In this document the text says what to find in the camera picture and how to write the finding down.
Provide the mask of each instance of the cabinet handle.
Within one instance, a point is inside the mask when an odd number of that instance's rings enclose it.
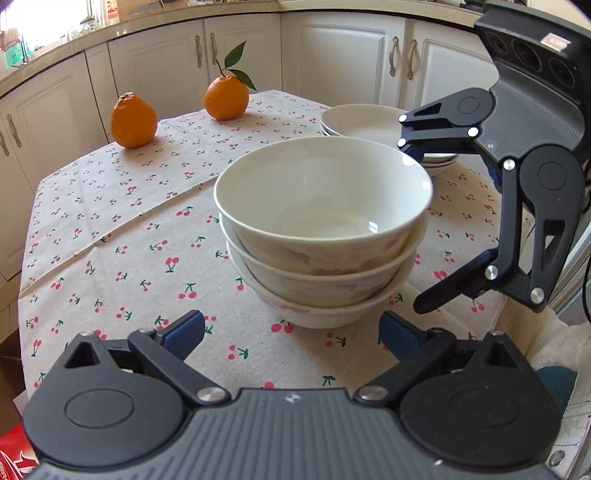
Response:
[[[394,52],[396,51],[396,47],[398,46],[398,37],[392,37],[392,48],[390,48],[390,55],[388,55],[388,60],[390,60],[390,76],[396,76],[396,69],[394,68]]]
[[[201,68],[203,65],[203,52],[201,50],[201,38],[199,38],[199,35],[195,35],[195,43],[197,44],[197,67]]]
[[[414,78],[413,73],[413,57],[414,51],[417,49],[417,41],[413,38],[413,41],[410,42],[410,53],[408,54],[408,73],[407,78],[412,80]]]
[[[6,141],[4,140],[4,135],[2,135],[2,132],[0,131],[0,146],[2,147],[2,149],[4,150],[4,154],[6,156],[10,155],[10,152],[8,151],[8,149],[6,148]]]
[[[215,65],[217,63],[217,43],[216,43],[216,34],[210,33],[209,38],[212,41],[212,64]]]
[[[12,134],[12,137],[14,138],[14,141],[17,143],[17,147],[18,148],[21,148],[22,147],[22,143],[18,139],[18,132],[17,132],[17,128],[14,126],[14,123],[12,121],[12,115],[9,113],[6,116],[6,119],[8,120],[8,126],[10,127],[10,133]]]

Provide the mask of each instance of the window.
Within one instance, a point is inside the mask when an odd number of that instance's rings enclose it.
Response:
[[[80,30],[90,0],[14,0],[0,14],[0,29],[17,28],[30,49],[49,45],[69,30]]]

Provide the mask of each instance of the stacked bowls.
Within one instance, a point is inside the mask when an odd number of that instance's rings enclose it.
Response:
[[[244,282],[277,315],[309,328],[384,309],[414,266],[432,195],[429,175],[409,156],[341,136],[251,151],[214,192]]]
[[[398,148],[402,132],[398,118],[404,113],[406,110],[383,105],[339,105],[322,113],[320,132],[327,137],[364,138]],[[421,165],[435,177],[455,161],[455,154],[432,153],[425,155]]]

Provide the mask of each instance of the kitchen cabinet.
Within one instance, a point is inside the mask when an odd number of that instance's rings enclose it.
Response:
[[[153,28],[109,42],[119,96],[135,92],[158,119],[203,108],[209,86],[203,20]]]
[[[470,87],[489,89],[499,74],[476,34],[408,21],[400,108],[413,110]]]
[[[257,91],[281,90],[281,18],[279,14],[233,15],[205,19],[209,45],[209,80],[217,78],[226,55],[246,41],[240,61],[234,66],[246,72]]]
[[[4,96],[0,113],[14,162],[18,159],[33,190],[46,176],[107,144],[84,53]]]
[[[21,270],[34,193],[0,125],[0,287]]]
[[[405,19],[355,12],[281,17],[286,92],[335,106],[398,106]]]

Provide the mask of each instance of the orange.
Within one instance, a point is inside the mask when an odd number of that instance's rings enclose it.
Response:
[[[203,106],[216,120],[237,118],[248,106],[248,87],[235,76],[218,77],[207,87]]]
[[[154,109],[134,93],[119,97],[111,112],[111,134],[125,148],[143,147],[150,143],[158,128]]]

